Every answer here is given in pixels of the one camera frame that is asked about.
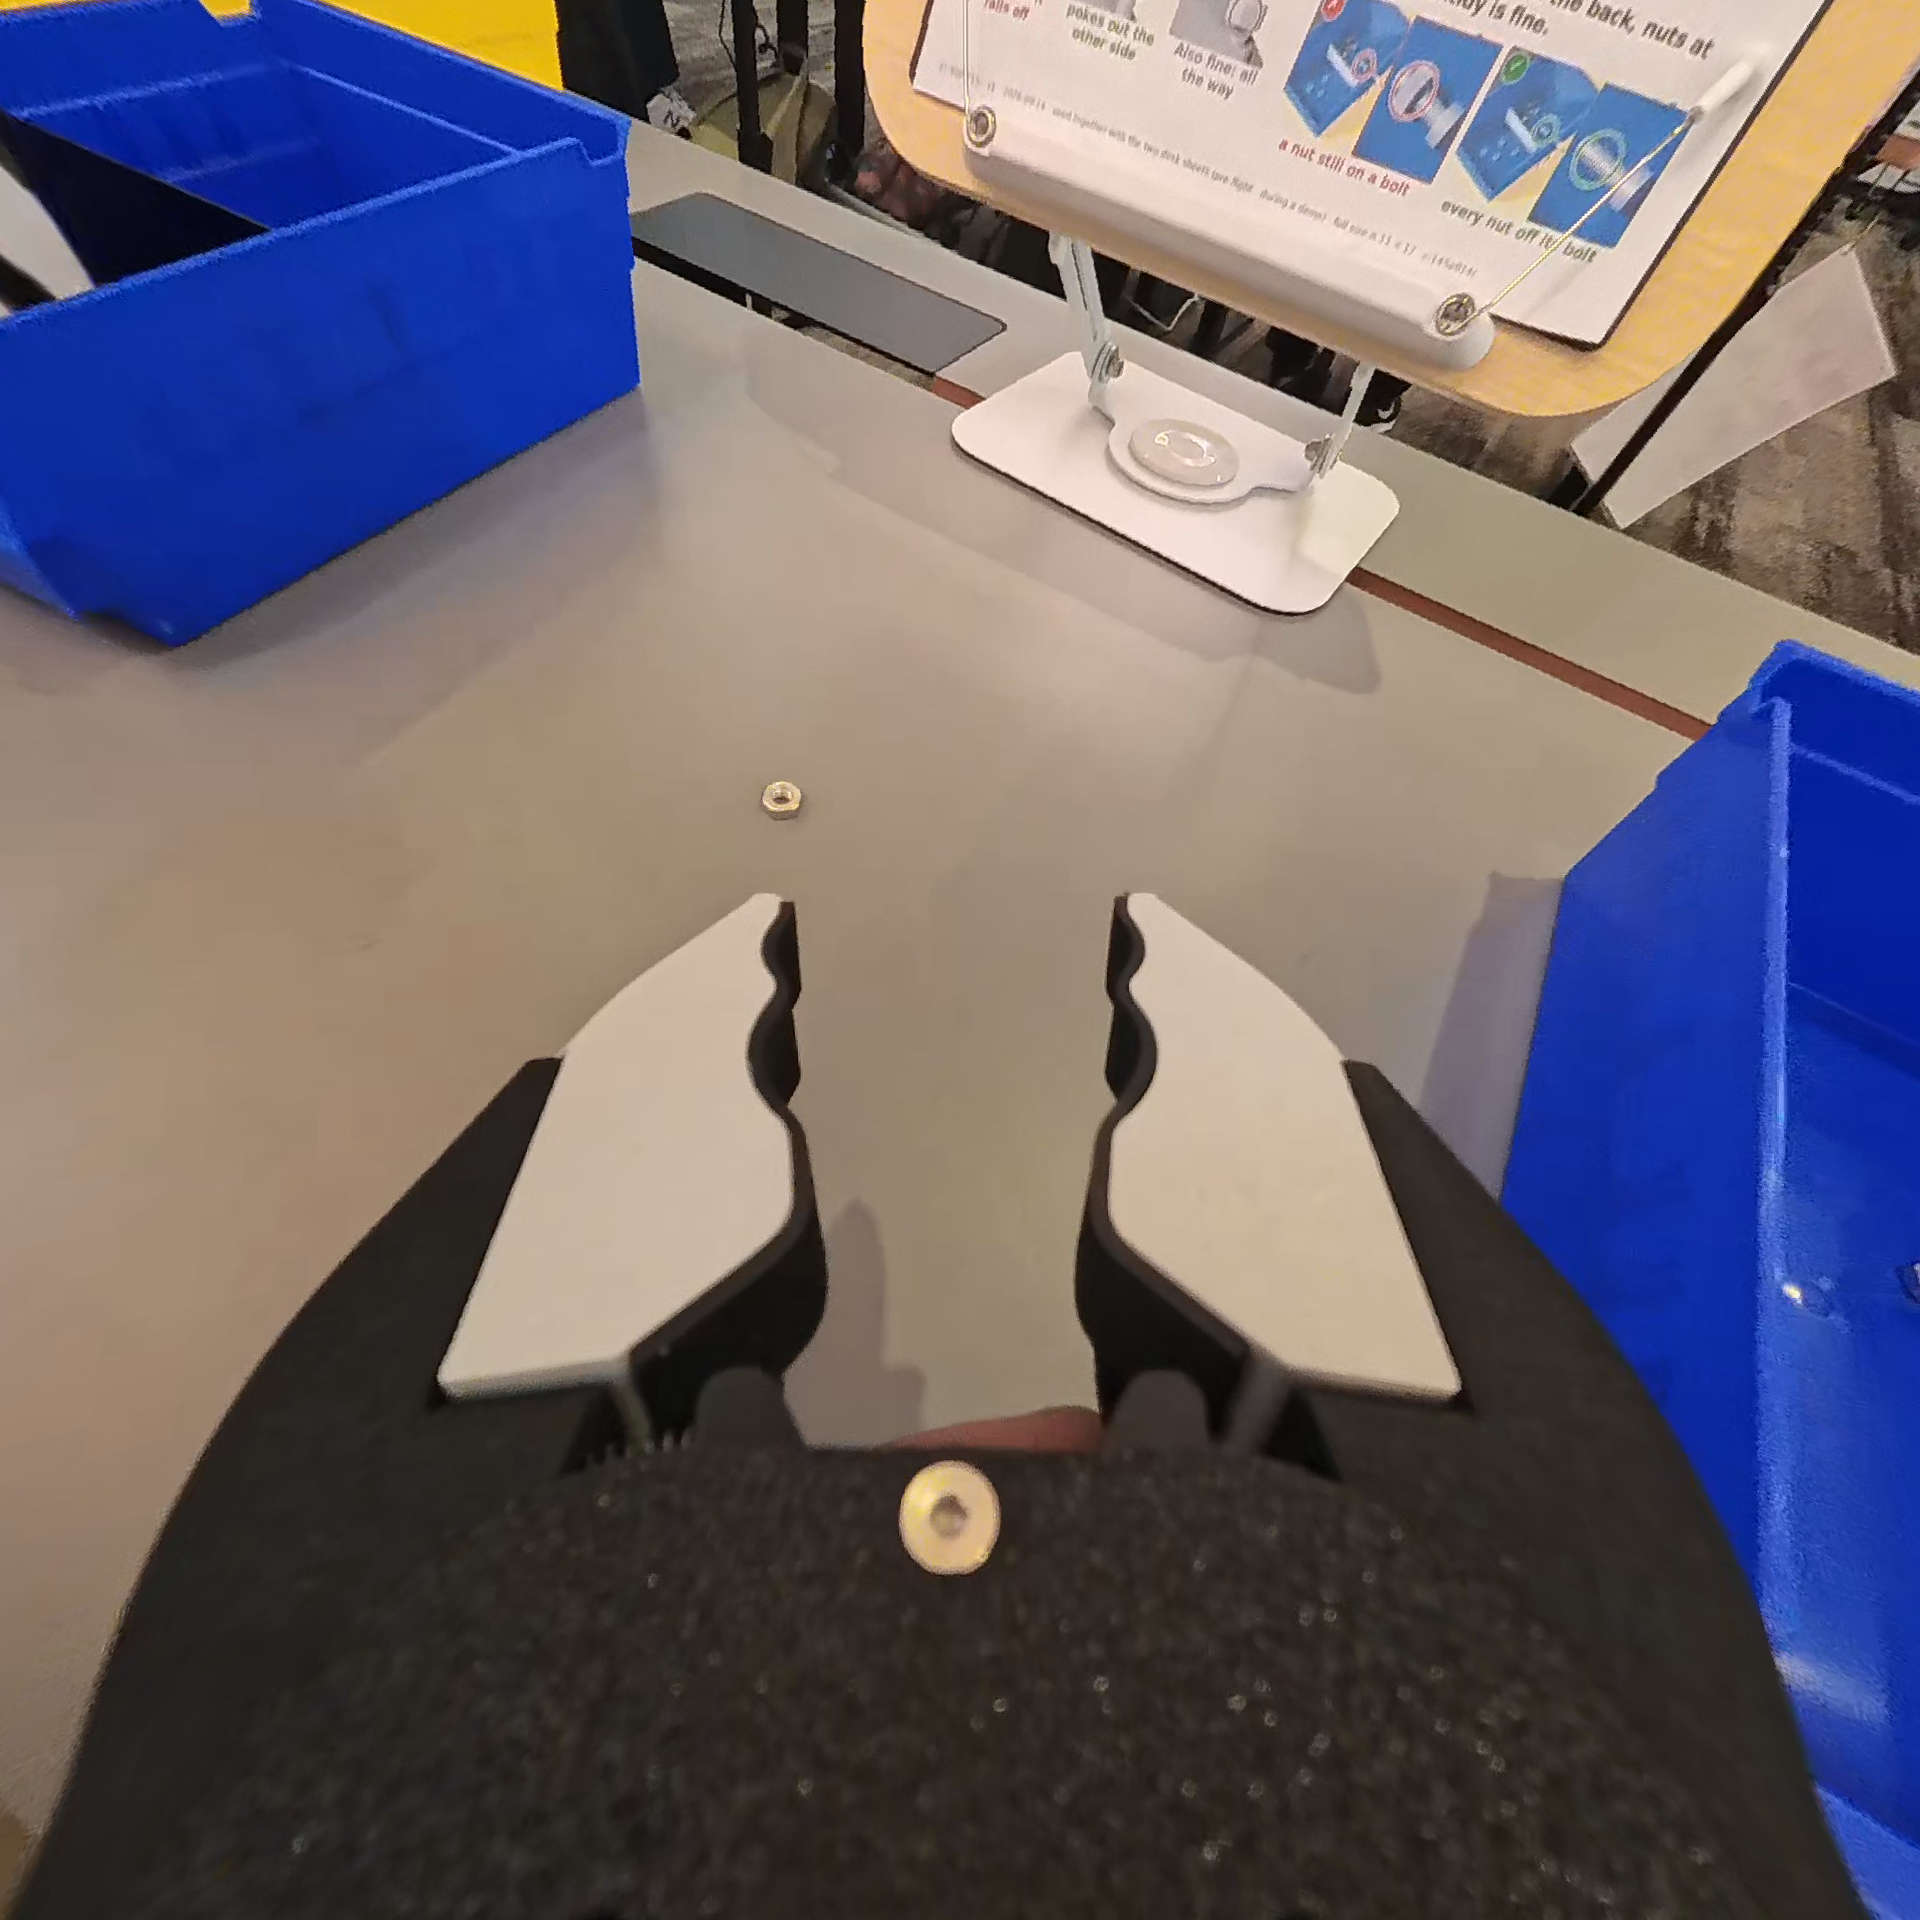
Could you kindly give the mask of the white panel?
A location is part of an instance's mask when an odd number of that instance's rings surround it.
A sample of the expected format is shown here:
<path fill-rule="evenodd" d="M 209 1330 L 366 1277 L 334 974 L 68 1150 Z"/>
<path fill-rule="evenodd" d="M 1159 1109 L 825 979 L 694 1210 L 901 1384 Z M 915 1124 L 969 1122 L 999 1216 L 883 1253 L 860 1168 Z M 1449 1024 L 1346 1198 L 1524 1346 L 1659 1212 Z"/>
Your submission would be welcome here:
<path fill-rule="evenodd" d="M 1874 284 L 1882 266 L 1879 240 L 1817 247 L 1716 355 L 1699 352 L 1589 422 L 1570 443 L 1556 498 L 1575 507 L 1605 474 L 1617 474 L 1596 512 L 1631 525 L 1746 453 L 1894 378 L 1897 352 Z"/>

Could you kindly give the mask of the instruction sheet on stand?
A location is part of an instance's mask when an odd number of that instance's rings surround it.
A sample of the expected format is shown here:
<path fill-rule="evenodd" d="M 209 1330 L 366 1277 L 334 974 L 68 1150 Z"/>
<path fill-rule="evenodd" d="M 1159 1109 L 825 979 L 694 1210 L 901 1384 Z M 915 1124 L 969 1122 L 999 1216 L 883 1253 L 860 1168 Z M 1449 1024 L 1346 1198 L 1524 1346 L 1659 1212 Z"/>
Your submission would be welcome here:
<path fill-rule="evenodd" d="M 1022 175 L 999 158 L 1005 133 L 997 133 L 985 166 L 975 166 L 963 107 L 932 100 L 915 84 L 926 12 L 908 3 L 866 4 L 862 27 L 879 127 L 919 173 L 1419 388 L 1517 419 L 1609 410 L 1707 347 L 1722 347 L 1757 311 L 1829 188 L 1882 155 L 1916 98 L 1916 4 L 1829 4 L 1605 346 L 1556 342 L 1500 320 L 1474 366 L 1444 368 L 1389 342 L 1385 320 L 1372 320 L 1361 307 L 1315 309 L 1285 294 L 1277 272 L 1205 261 L 1183 214 L 1167 238 L 1157 238 L 1137 184 L 1076 188 L 1059 175 L 1053 159 Z"/>

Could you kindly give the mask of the white document stand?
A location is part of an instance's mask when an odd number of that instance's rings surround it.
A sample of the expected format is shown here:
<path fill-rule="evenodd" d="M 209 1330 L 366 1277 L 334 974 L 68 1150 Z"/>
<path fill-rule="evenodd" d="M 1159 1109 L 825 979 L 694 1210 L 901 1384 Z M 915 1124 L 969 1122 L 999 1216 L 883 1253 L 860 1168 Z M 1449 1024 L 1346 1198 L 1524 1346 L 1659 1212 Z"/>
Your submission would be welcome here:
<path fill-rule="evenodd" d="M 1079 346 L 961 414 L 973 461 L 1268 615 L 1324 608 L 1401 515 L 1346 464 L 1361 404 L 1308 438 L 1127 357 L 1087 243 L 1046 253 Z"/>

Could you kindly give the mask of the yellow storage bin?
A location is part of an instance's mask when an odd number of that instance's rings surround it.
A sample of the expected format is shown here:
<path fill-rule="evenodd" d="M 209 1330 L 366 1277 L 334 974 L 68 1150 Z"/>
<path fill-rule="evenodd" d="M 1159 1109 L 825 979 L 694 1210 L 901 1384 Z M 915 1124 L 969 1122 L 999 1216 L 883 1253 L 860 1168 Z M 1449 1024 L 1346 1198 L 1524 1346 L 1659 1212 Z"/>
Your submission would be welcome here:
<path fill-rule="evenodd" d="M 339 3 L 381 27 L 562 88 L 556 3 Z"/>

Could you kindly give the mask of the dark flat tablet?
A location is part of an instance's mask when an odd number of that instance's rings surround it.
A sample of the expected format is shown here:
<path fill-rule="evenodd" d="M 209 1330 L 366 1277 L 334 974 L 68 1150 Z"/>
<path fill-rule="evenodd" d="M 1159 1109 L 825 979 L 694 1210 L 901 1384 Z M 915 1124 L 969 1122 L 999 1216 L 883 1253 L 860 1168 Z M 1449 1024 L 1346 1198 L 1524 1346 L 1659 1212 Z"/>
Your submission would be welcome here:
<path fill-rule="evenodd" d="M 636 259 L 706 292 L 765 307 L 923 378 L 1004 333 L 988 311 L 713 195 L 636 211 L 631 243 Z"/>

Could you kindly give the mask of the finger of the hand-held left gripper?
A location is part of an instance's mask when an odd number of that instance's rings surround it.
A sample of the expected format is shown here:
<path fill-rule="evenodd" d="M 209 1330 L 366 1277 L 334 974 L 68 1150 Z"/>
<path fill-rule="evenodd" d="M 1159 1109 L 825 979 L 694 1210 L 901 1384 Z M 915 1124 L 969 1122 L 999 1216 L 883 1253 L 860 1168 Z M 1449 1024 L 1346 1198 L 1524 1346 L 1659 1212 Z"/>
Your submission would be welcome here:
<path fill-rule="evenodd" d="M 2 133 L 5 312 L 82 296 L 94 270 L 82 244 L 85 198 L 62 142 Z"/>

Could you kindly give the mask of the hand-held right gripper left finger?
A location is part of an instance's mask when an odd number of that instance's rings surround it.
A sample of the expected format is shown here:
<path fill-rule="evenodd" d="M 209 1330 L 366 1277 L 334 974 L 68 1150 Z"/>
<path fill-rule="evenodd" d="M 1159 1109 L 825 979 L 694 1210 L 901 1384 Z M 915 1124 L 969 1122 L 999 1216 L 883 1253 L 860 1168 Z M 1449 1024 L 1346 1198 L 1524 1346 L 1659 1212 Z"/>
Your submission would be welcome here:
<path fill-rule="evenodd" d="M 801 1090 L 798 910 L 750 895 L 567 1043 L 438 1363 L 451 1402 L 609 1392 L 647 1444 L 778 1384 L 827 1304 Z"/>

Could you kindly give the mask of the blue divided storage bin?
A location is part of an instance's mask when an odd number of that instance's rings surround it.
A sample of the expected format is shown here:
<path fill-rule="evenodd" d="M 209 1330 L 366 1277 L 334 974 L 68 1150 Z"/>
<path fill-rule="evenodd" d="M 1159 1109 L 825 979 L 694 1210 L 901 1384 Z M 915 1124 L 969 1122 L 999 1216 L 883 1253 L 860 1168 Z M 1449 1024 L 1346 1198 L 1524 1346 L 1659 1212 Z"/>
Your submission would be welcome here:
<path fill-rule="evenodd" d="M 191 643 L 633 394 L 633 123 L 326 4 L 5 14 L 15 119 L 259 234 L 2 326 L 5 588 Z"/>

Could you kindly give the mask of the white instruction board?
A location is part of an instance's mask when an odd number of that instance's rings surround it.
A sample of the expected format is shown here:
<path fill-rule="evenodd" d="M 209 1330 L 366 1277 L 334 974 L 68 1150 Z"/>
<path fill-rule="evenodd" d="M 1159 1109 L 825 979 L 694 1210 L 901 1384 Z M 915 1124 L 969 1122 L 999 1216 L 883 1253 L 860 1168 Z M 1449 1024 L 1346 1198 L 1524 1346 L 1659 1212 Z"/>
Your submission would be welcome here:
<path fill-rule="evenodd" d="M 971 179 L 1471 368 L 1605 346 L 1829 4 L 927 4 Z"/>

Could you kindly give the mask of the person's right hand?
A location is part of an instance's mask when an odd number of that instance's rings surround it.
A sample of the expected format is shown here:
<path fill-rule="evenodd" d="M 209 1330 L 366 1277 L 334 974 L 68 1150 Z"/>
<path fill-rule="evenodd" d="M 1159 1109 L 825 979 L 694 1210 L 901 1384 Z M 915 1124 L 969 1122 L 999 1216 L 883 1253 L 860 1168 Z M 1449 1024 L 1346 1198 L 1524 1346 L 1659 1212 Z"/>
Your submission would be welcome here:
<path fill-rule="evenodd" d="M 926 1456 L 1094 1454 L 1102 1448 L 1102 1440 L 1103 1427 L 1093 1407 L 1055 1405 L 915 1430 L 890 1442 L 890 1446 Z"/>

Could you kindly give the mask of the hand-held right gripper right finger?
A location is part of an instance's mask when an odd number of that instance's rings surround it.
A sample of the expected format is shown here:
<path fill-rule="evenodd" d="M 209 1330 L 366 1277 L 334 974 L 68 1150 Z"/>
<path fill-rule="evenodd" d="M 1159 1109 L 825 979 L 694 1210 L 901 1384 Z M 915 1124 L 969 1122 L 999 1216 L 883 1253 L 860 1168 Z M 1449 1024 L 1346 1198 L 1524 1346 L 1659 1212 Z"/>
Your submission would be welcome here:
<path fill-rule="evenodd" d="M 1114 900 L 1111 1106 L 1074 1312 L 1111 1442 L 1277 1446 L 1329 1390 L 1417 1411 L 1463 1378 L 1348 1060 L 1164 899 Z"/>

